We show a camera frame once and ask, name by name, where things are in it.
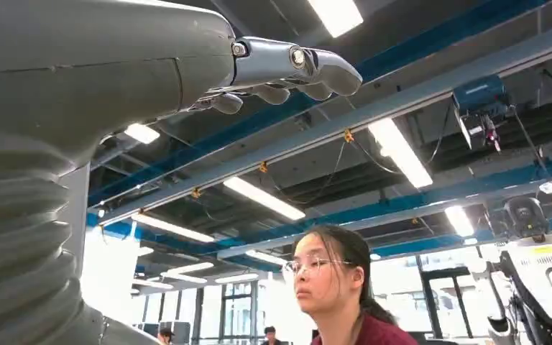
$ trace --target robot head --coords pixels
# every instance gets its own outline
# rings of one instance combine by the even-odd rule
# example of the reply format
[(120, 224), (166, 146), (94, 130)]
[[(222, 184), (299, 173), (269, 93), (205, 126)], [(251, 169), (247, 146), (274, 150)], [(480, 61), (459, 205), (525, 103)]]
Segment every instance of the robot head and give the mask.
[(505, 204), (505, 210), (512, 222), (511, 235), (520, 239), (533, 237), (540, 241), (549, 231), (549, 222), (535, 198), (520, 196), (510, 199)]

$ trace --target eyeglasses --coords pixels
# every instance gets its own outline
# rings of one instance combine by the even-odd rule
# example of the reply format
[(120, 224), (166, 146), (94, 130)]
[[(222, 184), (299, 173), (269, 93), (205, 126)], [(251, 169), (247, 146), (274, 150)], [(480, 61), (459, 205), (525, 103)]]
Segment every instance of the eyeglasses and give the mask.
[(329, 260), (318, 255), (308, 255), (285, 263), (282, 266), (282, 273), (289, 278), (294, 278), (302, 273), (305, 273), (307, 277), (317, 277), (321, 273), (321, 268), (328, 264), (351, 265), (347, 261)]

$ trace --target metal bolt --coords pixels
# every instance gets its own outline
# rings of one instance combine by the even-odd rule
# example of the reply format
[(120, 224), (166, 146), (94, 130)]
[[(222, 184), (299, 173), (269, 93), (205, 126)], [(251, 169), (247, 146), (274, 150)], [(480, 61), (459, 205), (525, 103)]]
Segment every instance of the metal bolt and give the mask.
[(301, 49), (294, 49), (291, 51), (291, 61), (296, 68), (303, 67), (305, 63), (305, 55)]
[(231, 45), (231, 52), (234, 56), (243, 56), (247, 54), (247, 47), (242, 43), (235, 42)]

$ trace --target dark hair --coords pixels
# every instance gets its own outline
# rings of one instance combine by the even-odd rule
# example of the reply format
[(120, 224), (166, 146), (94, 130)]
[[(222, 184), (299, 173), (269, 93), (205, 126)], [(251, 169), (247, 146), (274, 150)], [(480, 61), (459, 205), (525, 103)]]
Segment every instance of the dark hair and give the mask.
[(169, 328), (162, 328), (160, 329), (160, 335), (161, 336), (167, 336), (168, 339), (173, 339), (173, 332)]
[(332, 244), (336, 244), (342, 261), (348, 262), (350, 266), (363, 269), (364, 282), (359, 298), (361, 309), (380, 321), (392, 325), (397, 324), (395, 317), (373, 298), (371, 291), (371, 257), (367, 242), (356, 232), (334, 225), (315, 226), (308, 231), (308, 234), (316, 234), (321, 238), (330, 258), (334, 255), (335, 250)]

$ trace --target ceiling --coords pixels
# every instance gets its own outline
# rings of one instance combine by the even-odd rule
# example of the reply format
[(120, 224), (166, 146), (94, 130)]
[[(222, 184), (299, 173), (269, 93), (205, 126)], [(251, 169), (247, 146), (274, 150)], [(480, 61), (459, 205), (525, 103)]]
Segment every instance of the ceiling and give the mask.
[[(364, 23), (336, 39), (327, 31), (307, 1), (299, 0), (187, 0), (175, 1), (221, 12), (234, 26), (238, 35), (258, 36), (274, 40), (297, 42), (337, 52), (354, 65), (427, 32), (448, 19), (472, 10), (481, 0), (356, 0)], [(393, 73), (371, 80), (354, 96), (335, 98), (293, 119), (281, 121), (260, 134), (237, 140), (212, 155), (192, 162), (176, 172), (131, 193), (105, 203), (107, 212), (164, 186), (191, 178), (216, 166), (226, 164), (265, 147), (271, 142), (305, 131), (370, 102), (386, 99), (401, 90), (426, 81), (482, 56), (501, 50), (552, 28), (552, 2), (540, 11), (524, 14), (498, 27), (455, 45), (445, 47)], [(541, 74), (547, 68), (552, 73), (552, 60), (539, 68), (524, 70), (505, 79), (519, 115), (534, 144), (544, 147), (552, 157), (552, 79)], [(97, 150), (91, 173), (90, 194), (105, 186), (147, 169), (156, 162), (176, 157), (182, 150), (193, 150), (203, 139), (228, 127), (251, 119), (255, 113), (268, 107), (257, 98), (246, 98), (243, 109), (235, 115), (208, 110), (178, 114), (155, 124), (161, 133), (155, 142), (143, 145), (120, 134), (106, 140)], [(396, 119), (416, 154), (427, 164), (435, 183), (426, 190), (468, 182), (494, 173), (533, 164), (528, 142), (517, 123), (509, 121), (498, 129), (502, 138), (502, 154), (493, 149), (469, 150), (460, 129), (450, 113), (451, 101), (445, 100)], [(393, 167), (379, 154), (379, 148), (367, 131), (355, 134), (356, 142), (367, 148), (375, 160)], [(361, 208), (374, 203), (390, 201), (416, 194), (403, 175), (393, 174), (376, 166), (366, 155), (344, 140), (336, 140), (269, 165), (268, 173), (246, 174), (245, 179), (274, 196), (303, 209), (308, 219), (324, 217), (345, 210)], [(546, 195), (540, 199), (548, 203)], [(485, 205), (473, 205), (466, 212), (478, 227), (486, 227), (483, 216)], [(199, 198), (185, 197), (147, 212), (156, 218), (184, 226), (219, 240), (244, 239), (252, 243), (261, 234), (284, 229), (290, 222), (269, 209), (223, 188), (222, 185), (205, 190)], [(148, 228), (153, 240), (144, 238), (142, 246), (155, 252), (139, 258), (139, 270), (146, 276), (158, 276), (173, 267), (190, 265), (201, 260), (215, 264), (214, 268), (198, 272), (197, 276), (219, 276), (231, 272), (263, 268), (254, 260), (217, 259), (212, 254), (199, 255), (185, 246), (173, 246), (161, 239), (177, 243), (189, 242), (182, 237)], [(414, 239), (425, 239), (454, 234), (442, 213), (421, 218), (409, 217), (389, 224), (358, 229), (371, 247), (383, 247)], [(288, 257), (291, 245), (267, 250)]]

